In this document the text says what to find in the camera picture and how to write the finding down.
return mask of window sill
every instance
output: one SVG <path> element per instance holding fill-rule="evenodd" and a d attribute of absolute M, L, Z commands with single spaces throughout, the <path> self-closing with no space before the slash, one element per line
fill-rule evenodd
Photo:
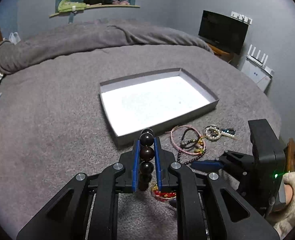
<path fill-rule="evenodd" d="M 132 7 L 132 8 L 140 8 L 140 6 L 138 6 L 138 5 L 106 4 L 106 5 L 89 5 L 89 6 L 85 7 L 84 10 L 87 10 L 87 9 L 95 9 L 95 8 L 104 8 L 104 7 Z M 70 12 L 54 13 L 54 14 L 51 14 L 49 17 L 52 18 L 54 16 L 63 15 L 63 14 L 66 14 L 66 13 L 69 14 Z"/>

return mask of tv screen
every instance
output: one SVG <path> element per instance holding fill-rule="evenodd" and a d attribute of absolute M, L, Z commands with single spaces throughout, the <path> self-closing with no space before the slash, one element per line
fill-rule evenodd
<path fill-rule="evenodd" d="M 241 53 L 249 25 L 218 13 L 203 11 L 199 36 L 227 52 Z"/>

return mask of lime green clothing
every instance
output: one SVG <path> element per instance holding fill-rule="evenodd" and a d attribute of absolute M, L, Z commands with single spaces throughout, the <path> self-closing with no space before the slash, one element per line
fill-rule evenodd
<path fill-rule="evenodd" d="M 75 6 L 75 10 L 84 10 L 87 6 L 86 3 L 83 2 L 71 2 L 70 0 L 62 0 L 58 5 L 58 12 L 71 12 L 73 11 L 73 6 Z"/>

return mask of gray blanket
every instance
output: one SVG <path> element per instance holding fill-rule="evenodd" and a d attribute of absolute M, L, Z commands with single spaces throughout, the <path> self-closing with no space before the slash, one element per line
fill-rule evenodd
<path fill-rule="evenodd" d="M 127 45 L 185 45 L 211 51 L 197 37 L 135 20 L 70 24 L 19 42 L 0 42 L 0 72 L 12 74 L 61 55 Z"/>
<path fill-rule="evenodd" d="M 55 32 L 73 26 L 81 28 L 71 25 Z M 61 37 L 69 42 L 70 32 Z M 33 39 L 43 41 L 44 35 Z M 186 69 L 220 98 L 214 111 L 189 124 L 200 131 L 209 124 L 236 129 L 238 140 L 207 142 L 203 159 L 214 159 L 225 149 L 251 154 L 251 119 L 266 118 L 279 135 L 281 119 L 257 85 L 198 46 L 133 45 L 46 60 L 6 76 L 0 85 L 0 223 L 5 230 L 15 238 L 75 174 L 99 173 L 131 149 L 118 149 L 112 141 L 100 105 L 100 82 L 176 67 Z M 177 142 L 181 136 L 182 131 L 174 133 Z M 160 140 L 165 150 L 177 153 L 168 134 Z M 149 191 L 120 196 L 119 240 L 173 240 L 176 235 L 176 212 L 168 204 L 156 201 Z"/>

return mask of wooden tv stand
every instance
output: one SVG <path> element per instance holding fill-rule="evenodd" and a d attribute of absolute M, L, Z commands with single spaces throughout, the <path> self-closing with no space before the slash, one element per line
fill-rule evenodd
<path fill-rule="evenodd" d="M 221 60 L 224 60 L 228 63 L 230 63 L 234 57 L 233 53 L 229 53 L 229 52 L 225 52 L 209 43 L 207 43 L 207 45 L 209 45 L 209 47 L 212 49 L 212 51 L 214 52 L 214 55 L 219 57 Z"/>

